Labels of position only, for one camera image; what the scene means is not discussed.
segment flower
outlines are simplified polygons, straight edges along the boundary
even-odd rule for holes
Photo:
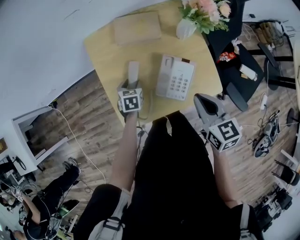
[[[198,4],[204,12],[212,13],[218,11],[218,7],[213,0],[198,0]]]
[[[220,13],[218,11],[209,13],[209,16],[210,16],[210,20],[214,23],[218,23],[221,18]]]
[[[227,3],[223,3],[221,6],[220,6],[220,12],[221,14],[228,18],[229,17],[229,14],[231,13],[231,9],[230,9],[230,6],[227,4]]]
[[[198,0],[198,5],[203,12],[206,12],[209,15],[212,22],[219,22],[221,18],[220,13],[216,3],[213,0]]]
[[[191,8],[197,8],[198,9],[198,0],[188,0],[189,5]]]

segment flower vase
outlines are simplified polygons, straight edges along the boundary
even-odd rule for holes
[[[179,39],[184,40],[192,36],[196,29],[197,27],[195,23],[187,19],[182,19],[177,25],[176,36]]]

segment green leaves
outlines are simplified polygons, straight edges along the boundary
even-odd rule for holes
[[[228,0],[214,0],[218,7],[220,7],[224,3],[228,3]],[[225,30],[228,31],[228,26],[226,22],[229,21],[228,18],[221,17],[218,23],[212,22],[208,13],[203,12],[203,10],[199,10],[197,8],[191,8],[189,4],[185,7],[179,7],[179,11],[182,15],[183,19],[187,19],[193,22],[198,30],[202,33],[209,34],[210,31],[214,30]]]
[[[192,11],[192,8],[189,4],[187,4],[185,8],[184,6],[182,6],[179,7],[178,9],[181,12],[182,18],[186,18],[189,15],[189,13]]]

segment white telephone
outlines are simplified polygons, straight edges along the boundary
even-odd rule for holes
[[[191,85],[195,63],[163,55],[156,85],[156,95],[184,101]]]

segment shoe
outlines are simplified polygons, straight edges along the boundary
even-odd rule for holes
[[[68,163],[67,161],[64,161],[64,162],[62,163],[62,165],[65,167],[66,170],[68,170],[68,169],[71,168],[71,164]]]
[[[73,166],[77,167],[78,171],[79,171],[79,174],[81,173],[81,169],[79,168],[79,166],[78,166],[77,161],[76,161],[75,158],[69,157],[66,162],[69,163],[70,165],[73,165]]]

